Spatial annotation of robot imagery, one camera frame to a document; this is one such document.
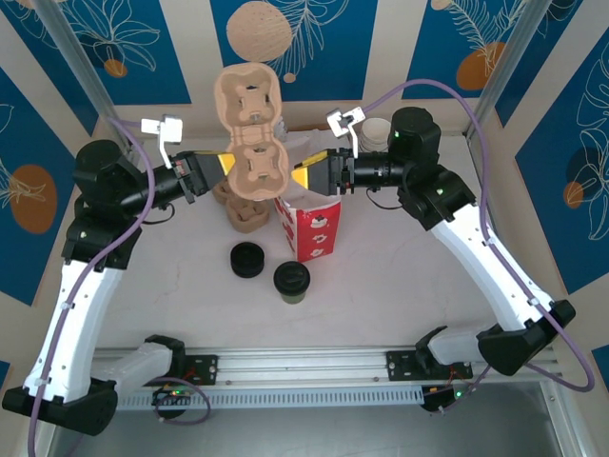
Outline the brown pulp cup carrier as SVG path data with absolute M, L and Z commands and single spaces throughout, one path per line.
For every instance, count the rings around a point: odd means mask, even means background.
M 273 69 L 262 63 L 224 68 L 214 85 L 218 118 L 229 133 L 234 158 L 226 174 L 231 190 L 250 200 L 270 200 L 287 188 L 289 159 L 276 135 L 282 94 Z

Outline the red printed paper bag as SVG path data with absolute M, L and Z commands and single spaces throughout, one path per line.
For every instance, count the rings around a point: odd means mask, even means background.
M 323 196 L 291 181 L 273 202 L 296 261 L 304 263 L 334 251 L 342 210 L 339 196 Z

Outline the black plastic cup lid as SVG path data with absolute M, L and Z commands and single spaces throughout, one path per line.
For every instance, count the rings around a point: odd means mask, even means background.
M 274 271 L 273 283 L 275 288 L 283 295 L 296 296 L 305 293 L 310 286 L 310 272 L 308 268 L 296 261 L 280 264 Z

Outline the white paper napkins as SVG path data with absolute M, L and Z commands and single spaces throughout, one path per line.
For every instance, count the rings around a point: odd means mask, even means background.
M 334 137 L 329 131 L 302 132 L 285 143 L 289 165 L 293 168 L 307 157 L 332 146 Z

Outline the stack of brown cup carriers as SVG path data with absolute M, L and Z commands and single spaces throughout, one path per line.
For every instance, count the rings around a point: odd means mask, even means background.
M 266 201 L 250 201 L 235 194 L 227 180 L 217 184 L 212 193 L 226 210 L 232 227 L 240 233 L 251 233 L 267 224 L 270 209 Z

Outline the stack of black cup lids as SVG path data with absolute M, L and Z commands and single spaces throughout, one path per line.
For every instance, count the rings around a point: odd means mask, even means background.
M 259 275 L 265 266 L 263 249 L 252 242 L 235 245 L 229 254 L 232 271 L 241 278 L 249 279 Z

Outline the left control circuit board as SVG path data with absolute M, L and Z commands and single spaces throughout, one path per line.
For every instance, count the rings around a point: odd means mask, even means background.
M 158 388 L 152 393 L 154 407 L 185 407 L 190 403 L 191 392 L 185 388 Z

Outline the control circuit board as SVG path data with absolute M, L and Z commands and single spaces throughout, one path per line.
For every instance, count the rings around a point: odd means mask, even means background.
M 449 387 L 423 387 L 422 408 L 431 413 L 441 413 L 463 399 L 467 394 L 466 388 Z
M 191 392 L 185 388 L 158 388 L 152 393 L 154 407 L 185 407 L 190 403 Z

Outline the right control circuit board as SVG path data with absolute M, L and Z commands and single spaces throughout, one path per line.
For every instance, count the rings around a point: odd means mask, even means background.
M 449 387 L 423 387 L 422 408 L 431 413 L 441 413 L 463 399 L 467 394 L 466 388 Z

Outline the aluminium right side rail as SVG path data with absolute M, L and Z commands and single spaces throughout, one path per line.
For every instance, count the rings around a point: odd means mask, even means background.
M 477 192 L 478 202 L 480 202 L 483 188 L 483 166 L 480 136 L 477 133 L 473 133 L 472 135 L 466 137 L 466 143 L 469 148 L 471 160 L 477 176 L 478 187 L 480 188 Z

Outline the aluminium right frame post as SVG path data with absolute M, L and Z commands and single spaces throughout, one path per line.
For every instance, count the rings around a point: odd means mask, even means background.
M 476 105 L 475 114 L 480 125 L 492 113 L 550 2 L 551 0 L 527 0 L 525 2 L 522 16 L 515 24 L 499 62 Z

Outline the aluminium frame post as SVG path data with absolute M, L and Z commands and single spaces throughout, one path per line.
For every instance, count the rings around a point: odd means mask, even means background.
M 127 137 L 111 122 L 118 117 L 111 98 L 65 15 L 54 0 L 31 0 L 31 2 L 72 74 L 98 112 L 102 126 L 115 142 L 127 150 L 129 148 Z
M 476 105 L 475 114 L 480 125 L 492 113 L 550 2 L 551 0 L 527 0 L 525 2 L 522 16 L 515 24 L 499 62 Z

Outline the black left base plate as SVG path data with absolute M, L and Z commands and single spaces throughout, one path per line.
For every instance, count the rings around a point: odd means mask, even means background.
M 183 378 L 196 386 L 214 386 L 218 362 L 217 355 L 187 355 Z

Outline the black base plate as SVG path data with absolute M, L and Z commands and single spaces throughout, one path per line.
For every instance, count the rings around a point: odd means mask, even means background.
M 196 386 L 214 386 L 218 362 L 217 355 L 187 355 L 183 378 Z
M 440 364 L 427 350 L 391 350 L 385 354 L 390 381 L 448 381 L 473 378 L 472 368 L 464 363 Z

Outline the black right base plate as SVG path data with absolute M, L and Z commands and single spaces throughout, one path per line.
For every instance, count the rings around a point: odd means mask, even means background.
M 464 363 L 440 364 L 427 350 L 391 350 L 385 354 L 390 381 L 448 381 L 473 378 L 472 368 Z

